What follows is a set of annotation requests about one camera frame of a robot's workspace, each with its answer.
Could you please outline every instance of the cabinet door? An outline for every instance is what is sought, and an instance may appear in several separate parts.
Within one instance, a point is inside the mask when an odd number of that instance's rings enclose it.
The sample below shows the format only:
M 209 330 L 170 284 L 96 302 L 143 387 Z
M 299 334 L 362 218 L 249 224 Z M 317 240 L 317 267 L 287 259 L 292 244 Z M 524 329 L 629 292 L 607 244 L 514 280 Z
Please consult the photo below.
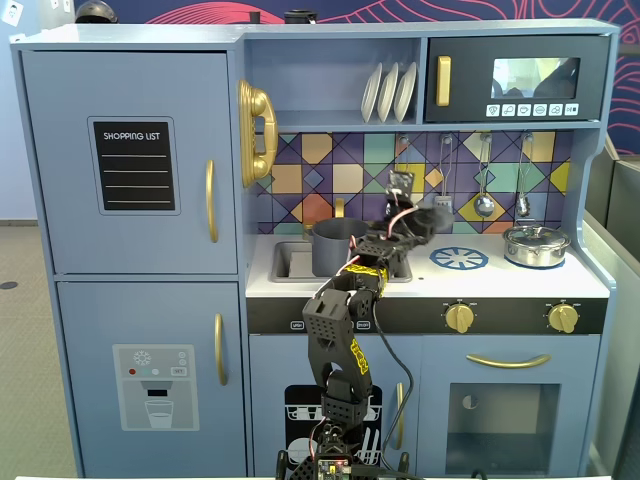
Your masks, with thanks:
M 599 342 L 425 337 L 418 475 L 577 476 Z
M 58 292 L 87 477 L 246 475 L 236 284 Z
M 236 273 L 226 55 L 23 58 L 56 272 Z
M 396 430 L 385 456 L 391 466 L 397 468 L 401 453 L 409 452 L 413 472 L 418 433 L 421 339 L 391 335 L 388 338 L 397 355 L 411 370 L 416 386 L 404 411 L 401 441 L 398 443 Z M 362 453 L 362 458 L 375 461 L 398 408 L 397 386 L 402 384 L 406 393 L 409 380 L 379 337 L 360 336 L 358 342 L 369 362 L 373 383 L 379 387 L 379 390 L 374 388 L 374 398 L 370 401 L 368 418 L 365 418 L 363 446 L 366 444 L 367 448 L 363 448 Z M 319 389 L 315 387 L 309 366 L 307 344 L 307 337 L 300 335 L 250 338 L 256 476 L 273 476 L 279 450 L 289 451 L 290 467 L 295 467 L 296 460 L 308 456 L 309 434 L 322 414 Z M 376 434 L 377 426 L 382 427 L 382 432 Z

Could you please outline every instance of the colorful geometric backsplash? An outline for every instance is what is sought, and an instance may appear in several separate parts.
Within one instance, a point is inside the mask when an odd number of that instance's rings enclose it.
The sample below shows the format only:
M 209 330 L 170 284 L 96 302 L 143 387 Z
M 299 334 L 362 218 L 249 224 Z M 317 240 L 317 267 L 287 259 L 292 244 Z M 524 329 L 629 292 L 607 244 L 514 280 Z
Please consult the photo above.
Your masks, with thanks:
M 480 188 L 478 132 L 453 133 L 448 194 L 453 197 L 455 223 L 450 233 L 501 233 L 514 223 L 520 132 L 492 132 L 487 192 L 495 202 L 489 218 L 479 217 L 473 203 Z M 535 219 L 558 227 L 562 219 L 573 132 L 535 132 L 526 189 Z M 383 217 L 384 187 L 389 171 L 415 174 L 412 200 L 431 205 L 441 194 L 440 134 L 408 134 L 400 146 L 391 133 L 320 133 L 280 135 L 271 175 L 255 186 L 260 233 L 300 234 L 304 224 L 333 216 L 337 198 L 345 201 L 345 216 L 363 220 Z M 529 149 L 525 148 L 523 167 Z M 443 149 L 442 172 L 449 170 L 449 146 Z

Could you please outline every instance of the water dispenser panel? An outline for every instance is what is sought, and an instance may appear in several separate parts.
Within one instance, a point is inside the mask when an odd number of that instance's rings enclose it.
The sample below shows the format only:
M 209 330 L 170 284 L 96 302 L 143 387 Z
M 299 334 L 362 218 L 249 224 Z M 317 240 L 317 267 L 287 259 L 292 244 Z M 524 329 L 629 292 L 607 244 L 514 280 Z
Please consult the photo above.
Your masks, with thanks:
M 193 345 L 113 346 L 123 430 L 199 430 Z

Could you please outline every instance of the robotic arm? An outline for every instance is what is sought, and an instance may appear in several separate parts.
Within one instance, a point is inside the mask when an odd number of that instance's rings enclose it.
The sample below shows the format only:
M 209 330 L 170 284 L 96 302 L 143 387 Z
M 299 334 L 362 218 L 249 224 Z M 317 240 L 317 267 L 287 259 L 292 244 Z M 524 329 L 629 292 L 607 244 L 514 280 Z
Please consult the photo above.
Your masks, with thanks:
M 413 205 L 413 174 L 393 171 L 389 177 L 384 221 L 372 225 L 364 238 L 352 237 L 351 259 L 316 292 L 302 312 L 309 337 L 309 363 L 316 384 L 323 389 L 323 419 L 316 426 L 322 426 L 317 452 L 310 447 L 311 457 L 296 468 L 292 480 L 375 478 L 386 472 L 358 465 L 353 455 L 362 443 L 362 422 L 373 386 L 353 325 L 360 320 L 373 322 L 385 340 L 374 309 L 387 281 L 398 272 L 411 249 L 426 244 L 438 228 L 452 221 L 446 210 Z

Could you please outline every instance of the floor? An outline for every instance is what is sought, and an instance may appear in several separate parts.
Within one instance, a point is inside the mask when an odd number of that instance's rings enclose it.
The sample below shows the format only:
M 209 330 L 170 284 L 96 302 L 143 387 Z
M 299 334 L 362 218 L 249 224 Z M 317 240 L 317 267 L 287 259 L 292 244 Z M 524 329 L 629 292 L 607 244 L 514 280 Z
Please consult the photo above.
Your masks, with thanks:
M 0 227 L 0 480 L 76 477 L 37 227 Z

